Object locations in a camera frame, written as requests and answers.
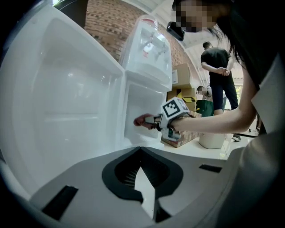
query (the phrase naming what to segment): brick wall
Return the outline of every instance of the brick wall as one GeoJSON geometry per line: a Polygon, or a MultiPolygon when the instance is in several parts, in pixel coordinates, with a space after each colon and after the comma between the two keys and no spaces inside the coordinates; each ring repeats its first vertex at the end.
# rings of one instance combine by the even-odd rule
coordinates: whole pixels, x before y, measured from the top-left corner
{"type": "MultiPolygon", "coordinates": [[[[117,61],[123,45],[138,17],[145,12],[120,0],[89,0],[85,30],[117,61]]],[[[199,78],[194,65],[178,41],[159,25],[171,45],[172,66],[188,63],[194,78],[199,78]]]]}

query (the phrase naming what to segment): refrigerator door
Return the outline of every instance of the refrigerator door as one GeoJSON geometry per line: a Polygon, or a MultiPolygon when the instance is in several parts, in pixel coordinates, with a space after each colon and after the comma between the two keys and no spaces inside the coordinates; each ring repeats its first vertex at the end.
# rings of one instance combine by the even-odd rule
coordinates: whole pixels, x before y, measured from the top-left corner
{"type": "Polygon", "coordinates": [[[126,78],[54,7],[26,18],[0,69],[0,144],[32,195],[72,165],[119,149],[126,78]]]}

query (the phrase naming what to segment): black t-shirt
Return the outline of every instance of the black t-shirt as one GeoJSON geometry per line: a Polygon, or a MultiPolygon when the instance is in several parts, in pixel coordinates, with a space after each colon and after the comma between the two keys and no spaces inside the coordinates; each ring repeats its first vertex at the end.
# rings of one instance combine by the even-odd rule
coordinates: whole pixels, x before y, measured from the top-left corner
{"type": "MultiPolygon", "coordinates": [[[[227,67],[230,55],[225,49],[222,48],[209,48],[201,55],[201,63],[206,62],[212,67],[227,67]]],[[[229,76],[223,76],[218,73],[210,72],[210,85],[220,84],[232,81],[232,72],[229,76]]]]}

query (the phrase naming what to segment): hand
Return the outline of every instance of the hand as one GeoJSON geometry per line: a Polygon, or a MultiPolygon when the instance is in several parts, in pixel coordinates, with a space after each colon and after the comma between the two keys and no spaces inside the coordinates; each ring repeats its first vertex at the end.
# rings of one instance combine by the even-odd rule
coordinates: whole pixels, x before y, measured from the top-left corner
{"type": "Polygon", "coordinates": [[[228,70],[227,68],[225,68],[225,72],[223,73],[224,76],[229,76],[230,75],[230,70],[228,70]]]}
{"type": "Polygon", "coordinates": [[[221,75],[224,75],[225,72],[226,72],[226,68],[224,68],[224,67],[219,67],[216,70],[216,73],[221,74],[221,75]]]}

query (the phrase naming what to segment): dark jeans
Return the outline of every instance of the dark jeans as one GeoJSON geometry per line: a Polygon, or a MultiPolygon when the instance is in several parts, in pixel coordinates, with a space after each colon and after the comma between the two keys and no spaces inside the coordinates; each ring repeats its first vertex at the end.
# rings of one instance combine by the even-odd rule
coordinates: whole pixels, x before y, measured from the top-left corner
{"type": "Polygon", "coordinates": [[[230,101],[232,110],[238,107],[236,88],[233,81],[211,85],[213,94],[214,110],[223,109],[223,91],[230,101]]]}

